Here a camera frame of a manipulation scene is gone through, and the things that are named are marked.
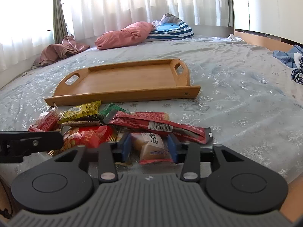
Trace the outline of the long red snack bar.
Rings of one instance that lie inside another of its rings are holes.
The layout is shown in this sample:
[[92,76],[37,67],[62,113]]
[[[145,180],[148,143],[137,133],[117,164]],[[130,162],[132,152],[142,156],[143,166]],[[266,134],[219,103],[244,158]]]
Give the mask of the long red snack bar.
[[208,144],[213,140],[211,128],[201,128],[188,124],[179,124],[169,120],[159,120],[151,117],[140,117],[118,111],[109,117],[108,124],[155,133],[166,137],[175,135],[180,141],[192,141]]

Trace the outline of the red peanut bag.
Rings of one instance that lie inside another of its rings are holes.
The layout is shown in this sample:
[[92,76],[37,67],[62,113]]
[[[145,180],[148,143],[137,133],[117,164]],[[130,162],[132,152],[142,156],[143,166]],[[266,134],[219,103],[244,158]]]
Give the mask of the red peanut bag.
[[100,144],[115,141],[117,130],[112,126],[73,127],[63,135],[63,146],[58,150],[48,152],[49,156],[56,156],[78,145],[97,148]]

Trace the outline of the red cracker packet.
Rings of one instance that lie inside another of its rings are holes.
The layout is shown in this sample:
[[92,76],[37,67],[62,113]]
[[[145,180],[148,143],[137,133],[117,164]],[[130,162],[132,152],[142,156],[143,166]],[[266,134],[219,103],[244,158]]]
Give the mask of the red cracker packet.
[[39,115],[35,124],[28,128],[28,132],[48,132],[53,131],[58,126],[60,120],[60,112],[57,107],[51,108],[49,111]]

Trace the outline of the beige cake packet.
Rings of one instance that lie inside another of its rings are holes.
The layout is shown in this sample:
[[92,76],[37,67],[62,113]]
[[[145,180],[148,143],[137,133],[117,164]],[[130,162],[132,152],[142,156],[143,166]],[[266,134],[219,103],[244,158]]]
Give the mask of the beige cake packet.
[[133,148],[140,153],[139,163],[172,162],[162,138],[155,133],[131,133]]

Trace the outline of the green snack packet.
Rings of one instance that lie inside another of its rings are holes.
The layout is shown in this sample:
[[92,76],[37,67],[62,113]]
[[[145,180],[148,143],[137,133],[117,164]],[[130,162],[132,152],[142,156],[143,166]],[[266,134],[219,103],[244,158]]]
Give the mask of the green snack packet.
[[121,107],[119,107],[118,105],[114,104],[114,103],[110,103],[108,104],[107,106],[103,107],[99,113],[98,113],[98,118],[100,120],[103,120],[105,117],[108,116],[108,114],[111,112],[111,111],[114,111],[114,112],[118,112],[118,111],[121,111],[121,112],[124,112],[124,113],[127,113],[127,114],[131,114],[131,112],[129,112],[129,110],[125,110]]

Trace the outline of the small red wafer packet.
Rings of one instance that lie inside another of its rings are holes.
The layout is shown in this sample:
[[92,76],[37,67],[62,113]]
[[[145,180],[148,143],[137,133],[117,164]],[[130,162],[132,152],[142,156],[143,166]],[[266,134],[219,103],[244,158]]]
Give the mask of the small red wafer packet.
[[134,116],[156,120],[169,120],[169,114],[164,112],[135,112]]

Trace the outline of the yellow snack packet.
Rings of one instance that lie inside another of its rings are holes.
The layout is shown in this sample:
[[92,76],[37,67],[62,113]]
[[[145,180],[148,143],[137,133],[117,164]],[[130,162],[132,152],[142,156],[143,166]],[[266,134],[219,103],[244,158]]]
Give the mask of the yellow snack packet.
[[72,107],[69,110],[60,114],[60,119],[59,119],[58,123],[62,124],[64,122],[68,122],[68,121],[75,121],[76,119],[79,119],[82,117],[95,115],[98,113],[99,106],[101,104],[102,104],[102,102],[99,100],[99,101],[94,101],[91,103],[86,103],[86,104]]

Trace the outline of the brown open wrapper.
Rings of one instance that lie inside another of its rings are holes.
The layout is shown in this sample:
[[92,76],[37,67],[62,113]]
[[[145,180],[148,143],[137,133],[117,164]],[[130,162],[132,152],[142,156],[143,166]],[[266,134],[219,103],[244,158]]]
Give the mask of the brown open wrapper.
[[101,126],[101,121],[97,116],[87,116],[81,117],[76,120],[65,121],[62,123],[62,126],[70,126],[70,127],[93,127],[93,126]]

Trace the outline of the grey snowflake bed sheet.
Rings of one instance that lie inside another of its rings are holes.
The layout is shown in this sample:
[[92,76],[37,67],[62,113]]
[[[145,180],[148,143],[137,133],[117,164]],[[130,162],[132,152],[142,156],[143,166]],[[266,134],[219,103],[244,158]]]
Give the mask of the grey snowflake bed sheet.
[[302,85],[291,69],[263,47],[225,38],[199,37],[91,48],[32,70],[1,89],[1,130],[26,131],[48,110],[45,98],[69,73],[86,67],[179,58],[199,85],[189,100],[122,103],[131,112],[166,112],[180,124],[209,127],[223,144],[291,182],[302,174]]

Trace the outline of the olive drape curtain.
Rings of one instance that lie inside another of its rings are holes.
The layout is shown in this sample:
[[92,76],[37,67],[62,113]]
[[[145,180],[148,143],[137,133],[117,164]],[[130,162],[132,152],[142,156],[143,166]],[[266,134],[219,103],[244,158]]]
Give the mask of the olive drape curtain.
[[61,0],[53,0],[53,38],[55,44],[60,44],[68,35]]

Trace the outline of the white sheer curtain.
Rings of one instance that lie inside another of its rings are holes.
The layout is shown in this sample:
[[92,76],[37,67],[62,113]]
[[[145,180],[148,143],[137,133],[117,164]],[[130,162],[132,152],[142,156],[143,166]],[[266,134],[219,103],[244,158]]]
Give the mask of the white sheer curtain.
[[[61,0],[76,39],[152,22],[171,13],[191,25],[232,26],[231,0]],[[53,0],[1,0],[1,70],[39,54],[55,40]]]

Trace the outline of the white crumpled tissue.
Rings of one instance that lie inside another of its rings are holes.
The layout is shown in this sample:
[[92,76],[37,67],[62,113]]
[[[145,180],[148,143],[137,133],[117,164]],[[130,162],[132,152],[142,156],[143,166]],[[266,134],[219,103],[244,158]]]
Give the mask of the white crumpled tissue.
[[247,44],[247,42],[243,40],[240,36],[236,36],[234,34],[230,34],[228,40],[230,43],[233,44]]

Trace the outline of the pink pillow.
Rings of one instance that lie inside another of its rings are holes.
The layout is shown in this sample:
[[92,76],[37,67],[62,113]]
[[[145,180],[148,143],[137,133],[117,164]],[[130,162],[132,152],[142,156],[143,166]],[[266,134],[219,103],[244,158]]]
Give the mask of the pink pillow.
[[149,22],[136,22],[119,31],[104,33],[94,44],[99,50],[136,45],[145,41],[153,28]]

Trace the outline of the blue striped pillow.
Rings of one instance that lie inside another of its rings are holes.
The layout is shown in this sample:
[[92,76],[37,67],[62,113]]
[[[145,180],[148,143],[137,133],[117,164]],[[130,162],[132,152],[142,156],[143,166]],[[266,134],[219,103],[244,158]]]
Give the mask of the blue striped pillow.
[[194,36],[192,28],[178,17],[166,13],[159,21],[153,21],[153,30],[146,38],[146,42],[156,40],[182,40]]

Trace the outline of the wooden bed frame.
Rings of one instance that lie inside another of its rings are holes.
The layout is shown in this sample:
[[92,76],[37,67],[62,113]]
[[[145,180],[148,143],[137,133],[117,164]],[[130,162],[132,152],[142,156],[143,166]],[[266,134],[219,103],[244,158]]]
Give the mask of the wooden bed frame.
[[301,43],[292,40],[254,31],[235,29],[234,34],[251,45],[265,47],[270,51],[279,50],[287,52],[295,45],[302,46]]

